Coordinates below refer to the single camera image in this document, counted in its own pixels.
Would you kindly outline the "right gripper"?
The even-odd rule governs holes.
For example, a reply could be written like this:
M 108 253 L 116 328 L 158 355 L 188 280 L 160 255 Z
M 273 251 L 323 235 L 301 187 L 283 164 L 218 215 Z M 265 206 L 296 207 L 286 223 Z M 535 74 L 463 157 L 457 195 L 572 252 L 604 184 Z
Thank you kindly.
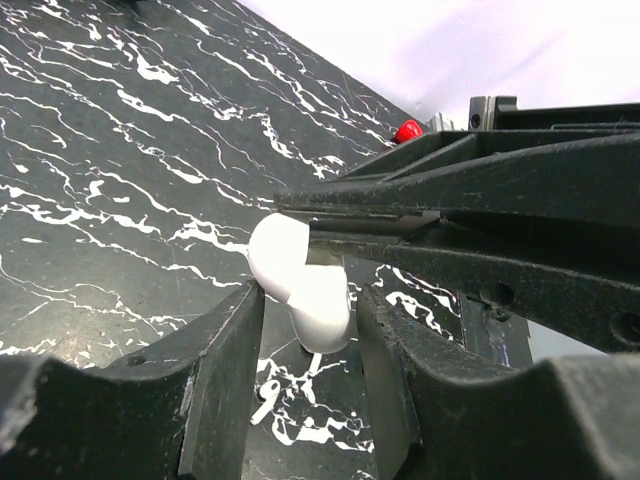
M 278 192 L 275 204 L 319 218 L 638 219 L 638 103 L 519 109 L 516 96 L 478 96 L 468 129 L 484 132 L 425 134 L 338 179 Z

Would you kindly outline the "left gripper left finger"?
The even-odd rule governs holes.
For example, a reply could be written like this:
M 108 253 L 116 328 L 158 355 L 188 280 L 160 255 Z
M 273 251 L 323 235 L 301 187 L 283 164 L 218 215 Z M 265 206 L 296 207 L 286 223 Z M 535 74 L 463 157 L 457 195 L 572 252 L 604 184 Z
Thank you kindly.
M 5 479 L 238 479 L 265 298 L 249 281 L 105 368 L 1 359 Z

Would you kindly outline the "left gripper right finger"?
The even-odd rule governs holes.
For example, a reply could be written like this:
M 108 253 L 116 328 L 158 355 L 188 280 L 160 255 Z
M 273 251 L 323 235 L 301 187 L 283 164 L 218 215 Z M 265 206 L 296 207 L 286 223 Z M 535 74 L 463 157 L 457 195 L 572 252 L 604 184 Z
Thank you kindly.
M 383 479 L 635 479 L 639 358 L 518 370 L 444 339 L 373 286 L 357 330 Z

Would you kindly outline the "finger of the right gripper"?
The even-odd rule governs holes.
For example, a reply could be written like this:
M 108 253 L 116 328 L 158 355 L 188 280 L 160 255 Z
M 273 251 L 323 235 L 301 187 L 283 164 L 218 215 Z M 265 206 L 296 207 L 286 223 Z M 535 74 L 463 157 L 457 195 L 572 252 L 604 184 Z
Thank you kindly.
M 606 353 L 639 349 L 639 254 L 519 240 L 438 220 L 315 219 L 310 245 L 392 265 Z

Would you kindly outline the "white earbud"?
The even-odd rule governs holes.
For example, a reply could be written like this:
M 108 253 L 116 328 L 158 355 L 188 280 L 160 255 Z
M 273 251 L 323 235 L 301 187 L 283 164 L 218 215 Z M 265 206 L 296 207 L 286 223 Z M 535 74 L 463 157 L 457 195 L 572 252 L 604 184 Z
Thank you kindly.
M 262 403 L 250 418 L 252 426 L 259 425 L 272 411 L 280 390 L 281 384 L 278 380 L 268 380 L 259 388 L 258 396 Z
M 419 215 L 401 216 L 397 221 L 397 228 L 403 234 L 408 234 L 439 219 L 439 210 L 423 210 Z

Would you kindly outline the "white round disc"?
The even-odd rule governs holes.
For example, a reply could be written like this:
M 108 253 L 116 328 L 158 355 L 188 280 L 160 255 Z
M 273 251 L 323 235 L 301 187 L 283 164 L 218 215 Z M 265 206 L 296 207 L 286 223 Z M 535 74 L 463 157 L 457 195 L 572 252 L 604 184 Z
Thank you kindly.
M 348 278 L 342 260 L 313 256 L 309 240 L 308 224 L 272 213 L 254 228 L 247 261 L 264 291 L 288 308 L 300 344 L 313 354 L 331 354 L 350 341 Z

